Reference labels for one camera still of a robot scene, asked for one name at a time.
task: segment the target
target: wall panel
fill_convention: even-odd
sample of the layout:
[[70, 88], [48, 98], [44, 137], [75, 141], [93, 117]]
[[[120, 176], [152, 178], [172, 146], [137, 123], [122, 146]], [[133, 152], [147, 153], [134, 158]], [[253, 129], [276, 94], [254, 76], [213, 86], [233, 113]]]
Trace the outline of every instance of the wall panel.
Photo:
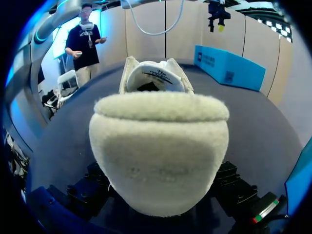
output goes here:
[[121, 7], [101, 13], [101, 36], [107, 37], [104, 44], [97, 45], [101, 71], [127, 57], [125, 14]]
[[280, 104], [290, 75], [293, 62], [293, 44], [281, 37], [277, 69], [268, 99], [276, 106]]
[[243, 57], [266, 68], [260, 89], [268, 95], [275, 76], [279, 55], [279, 34], [257, 20], [246, 17]]
[[[195, 45], [202, 44], [203, 7], [200, 1], [185, 1], [179, 22], [166, 34], [167, 57], [194, 59]], [[176, 21], [181, 1], [167, 1], [167, 29]]]
[[[165, 31], [165, 2], [152, 2], [133, 9], [138, 25], [148, 33]], [[128, 56], [135, 58], [164, 58], [165, 34], [150, 36], [141, 32], [131, 10], [125, 10]]]

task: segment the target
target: navy t-shirt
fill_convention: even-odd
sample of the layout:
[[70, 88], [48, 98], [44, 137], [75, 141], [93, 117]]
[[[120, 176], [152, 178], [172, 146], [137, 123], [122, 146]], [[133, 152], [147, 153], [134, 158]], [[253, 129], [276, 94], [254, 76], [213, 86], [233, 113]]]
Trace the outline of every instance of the navy t-shirt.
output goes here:
[[99, 63], [95, 41], [100, 38], [101, 36], [96, 25], [94, 25], [92, 31], [83, 31], [80, 25], [70, 30], [66, 41], [66, 48], [68, 47], [73, 51], [82, 52], [82, 55], [74, 60], [76, 71], [82, 67]]

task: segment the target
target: man's hand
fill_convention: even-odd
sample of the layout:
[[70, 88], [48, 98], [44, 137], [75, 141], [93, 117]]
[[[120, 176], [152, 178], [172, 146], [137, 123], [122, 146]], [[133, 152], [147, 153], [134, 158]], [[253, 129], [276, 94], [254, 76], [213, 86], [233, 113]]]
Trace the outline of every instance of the man's hand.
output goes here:
[[72, 52], [72, 56], [73, 56], [74, 60], [80, 58], [81, 54], [82, 54], [82, 52], [79, 50]]
[[97, 40], [96, 40], [96, 43], [101, 43], [101, 44], [103, 44], [103, 43], [106, 42], [106, 41], [107, 41], [107, 37], [104, 37], [104, 38], [97, 39]]

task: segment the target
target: white chair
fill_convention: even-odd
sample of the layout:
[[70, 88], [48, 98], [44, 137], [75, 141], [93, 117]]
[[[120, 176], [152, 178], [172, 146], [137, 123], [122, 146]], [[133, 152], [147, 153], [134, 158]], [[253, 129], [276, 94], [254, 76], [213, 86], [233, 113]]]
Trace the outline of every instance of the white chair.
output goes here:
[[78, 89], [75, 70], [70, 70], [58, 78], [58, 107], [62, 106]]

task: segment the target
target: monitor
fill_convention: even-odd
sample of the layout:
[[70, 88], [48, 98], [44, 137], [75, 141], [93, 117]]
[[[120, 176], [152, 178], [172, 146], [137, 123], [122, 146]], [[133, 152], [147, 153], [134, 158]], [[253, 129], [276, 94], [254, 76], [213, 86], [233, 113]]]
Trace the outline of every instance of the monitor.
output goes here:
[[[91, 13], [90, 22], [98, 26], [99, 32], [101, 34], [101, 10], [95, 10]], [[65, 53], [66, 40], [68, 33], [74, 27], [76, 27], [80, 22], [80, 18], [76, 17], [70, 21], [62, 24], [60, 27], [56, 28], [53, 33], [53, 44], [52, 51], [54, 59], [57, 59]]]

